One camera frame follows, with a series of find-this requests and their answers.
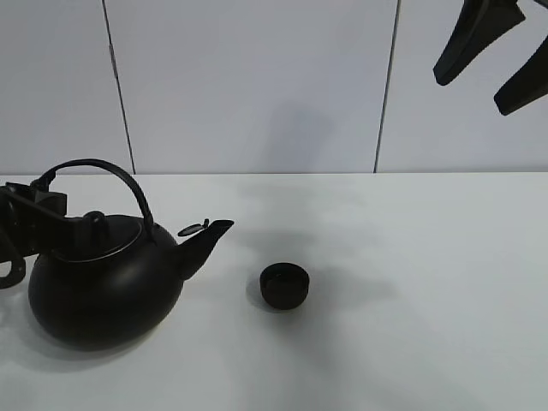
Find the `kettle spout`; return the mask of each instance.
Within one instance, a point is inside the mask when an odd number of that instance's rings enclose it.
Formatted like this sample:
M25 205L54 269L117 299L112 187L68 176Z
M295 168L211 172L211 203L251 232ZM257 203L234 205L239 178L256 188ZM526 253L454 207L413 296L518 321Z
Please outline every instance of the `kettle spout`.
M234 225L231 220L217 220L194 237L172 250L176 270L183 281L192 277L209 258L220 238Z

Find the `black cup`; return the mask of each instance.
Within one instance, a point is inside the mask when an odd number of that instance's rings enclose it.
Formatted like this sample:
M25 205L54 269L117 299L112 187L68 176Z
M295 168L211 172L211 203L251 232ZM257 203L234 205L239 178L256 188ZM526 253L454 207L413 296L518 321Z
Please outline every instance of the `black cup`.
M310 277L301 267L277 263L266 267L260 275L260 293L271 307L291 310L304 302Z

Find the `white wall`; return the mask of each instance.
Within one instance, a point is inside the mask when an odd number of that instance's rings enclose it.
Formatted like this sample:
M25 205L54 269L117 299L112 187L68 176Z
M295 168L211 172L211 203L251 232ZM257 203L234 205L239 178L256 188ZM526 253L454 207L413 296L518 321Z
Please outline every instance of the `white wall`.
M548 97L507 117L493 101L548 35L548 9L518 4L526 21L442 87L432 68L462 2L402 0L379 171L548 170Z
M130 170L100 1L0 2L0 173L82 157Z
M110 0L137 171L371 172L396 0Z
M462 2L401 0L378 171L548 170L548 98L508 117L492 100L548 34L519 4L527 20L441 87ZM137 172L373 170L396 0L107 6ZM0 57L0 173L131 170L100 0L0 3Z

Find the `kettle body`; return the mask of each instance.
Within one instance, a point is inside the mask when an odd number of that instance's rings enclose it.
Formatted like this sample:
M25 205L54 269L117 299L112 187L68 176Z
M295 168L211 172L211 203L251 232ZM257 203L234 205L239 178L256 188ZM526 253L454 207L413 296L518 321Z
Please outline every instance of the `kettle body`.
M53 253L36 260L28 284L35 318L52 336L84 350L113 347L159 324L181 294L183 280L165 250L176 241L154 228L107 258L67 261Z

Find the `black handle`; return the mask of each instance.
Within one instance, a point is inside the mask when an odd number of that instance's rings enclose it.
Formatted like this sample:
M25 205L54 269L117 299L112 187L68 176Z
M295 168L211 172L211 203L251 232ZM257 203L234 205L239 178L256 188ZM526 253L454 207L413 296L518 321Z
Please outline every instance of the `black handle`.
M137 203L139 203L139 208L143 214L143 219L145 221L146 233L148 234L149 238L152 240L153 239L152 228L154 226L154 218L152 218L152 213L148 206L148 202L146 201L146 197L145 197L145 194L143 193L143 190L140 188L139 183L128 172L126 172L124 169L118 167L117 165L113 163L109 163L108 161L104 161L104 160L99 160L97 158L83 158L80 160L68 161L66 163L56 165L52 169L47 170L38 180L35 180L31 183L31 187L47 192L50 189L51 182L57 176L58 170L65 169L68 167L79 167L83 165L98 167L100 169L109 171L111 174L114 174L115 176L119 177L123 182L126 183L126 185L131 189L135 198L137 199Z

